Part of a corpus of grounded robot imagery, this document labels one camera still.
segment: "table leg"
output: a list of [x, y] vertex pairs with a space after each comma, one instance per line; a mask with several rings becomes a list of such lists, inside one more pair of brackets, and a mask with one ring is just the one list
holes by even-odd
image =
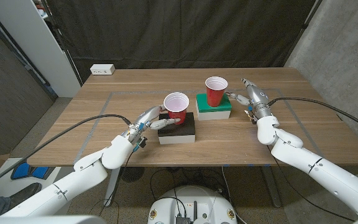
[[277, 185], [274, 180], [273, 172], [271, 167], [260, 167], [262, 173], [265, 177], [266, 185], [268, 188], [268, 192], [270, 197], [272, 198], [273, 206], [276, 208], [280, 208], [282, 206], [280, 196], [278, 195]]
[[116, 186], [118, 185], [118, 178], [119, 178], [119, 171], [121, 168], [117, 168], [114, 170], [111, 170], [110, 179], [109, 179], [109, 185], [107, 186], [106, 196], [103, 203], [106, 204], [106, 207], [111, 206], [111, 200], [114, 198], [114, 190], [116, 189]]

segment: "white cup rim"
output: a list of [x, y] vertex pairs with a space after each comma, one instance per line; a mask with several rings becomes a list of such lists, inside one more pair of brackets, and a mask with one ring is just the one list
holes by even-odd
[[[172, 97], [172, 95], [180, 95], [180, 96], [182, 96], [182, 97], [184, 98], [184, 100], [186, 101], [186, 108], [183, 108], [182, 110], [170, 110], [170, 109], [168, 109], [168, 107], [167, 107], [167, 105], [165, 104], [165, 102], [166, 102], [167, 98]], [[165, 107], [167, 110], [171, 111], [171, 112], [181, 112], [181, 111], [187, 109], [187, 107], [189, 107], [189, 98], [188, 98], [184, 93], [174, 92], [174, 93], [168, 94], [168, 95], [164, 98], [164, 103], [163, 103], [163, 104], [164, 104], [164, 107]]]
[[[210, 86], [208, 86], [208, 81], [211, 81], [211, 80], [213, 80], [213, 79], [215, 79], [216, 81], [219, 81], [219, 82], [223, 82], [223, 84], [224, 84], [224, 88], [211, 88]], [[224, 89], [226, 89], [227, 88], [227, 81], [224, 79], [224, 78], [222, 78], [222, 77], [209, 77], [209, 78], [207, 78], [206, 80], [205, 80], [205, 85], [208, 87], [208, 88], [210, 88], [210, 89], [212, 89], [212, 90], [224, 90]]]

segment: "green box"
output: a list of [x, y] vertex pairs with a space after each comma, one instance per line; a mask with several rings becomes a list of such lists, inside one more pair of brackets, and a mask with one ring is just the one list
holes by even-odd
[[231, 111], [231, 103], [229, 97], [223, 94], [221, 104], [217, 107], [209, 106], [206, 102], [206, 93], [197, 94], [198, 111], [200, 113], [217, 112], [217, 111]]

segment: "wooden table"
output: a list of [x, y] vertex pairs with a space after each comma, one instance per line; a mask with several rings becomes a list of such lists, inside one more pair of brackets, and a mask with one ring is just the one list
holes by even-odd
[[[90, 76], [46, 134], [42, 142], [71, 125], [98, 114], [120, 114], [131, 121], [146, 109], [161, 105], [169, 93], [188, 95], [188, 111], [195, 113], [196, 142], [160, 145], [157, 131], [144, 132], [149, 140], [129, 160], [128, 166], [265, 166], [275, 165], [266, 146], [257, 140], [257, 127], [238, 102], [231, 99], [229, 119], [198, 121], [197, 93], [204, 93], [204, 81], [220, 76], [228, 90], [247, 96], [241, 78], [247, 78], [272, 100], [281, 96], [323, 101], [294, 68], [210, 68], [116, 70], [113, 75]], [[302, 101], [278, 101], [272, 106], [280, 128], [300, 137], [304, 146], [339, 165], [358, 166], [358, 138], [335, 112]], [[110, 145], [127, 129], [117, 118], [85, 123], [58, 138], [29, 158], [33, 166], [72, 166], [79, 158]]]

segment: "blue object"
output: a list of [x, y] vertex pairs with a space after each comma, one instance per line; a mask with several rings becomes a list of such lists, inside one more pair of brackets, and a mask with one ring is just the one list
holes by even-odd
[[139, 145], [137, 144], [133, 151], [136, 152], [138, 150], [138, 148], [139, 148]]
[[31, 176], [43, 179], [49, 167], [36, 167]]
[[24, 162], [20, 165], [18, 165], [14, 170], [13, 174], [11, 175], [11, 179], [20, 179], [23, 177], [28, 177], [30, 172], [30, 165], [28, 163]]

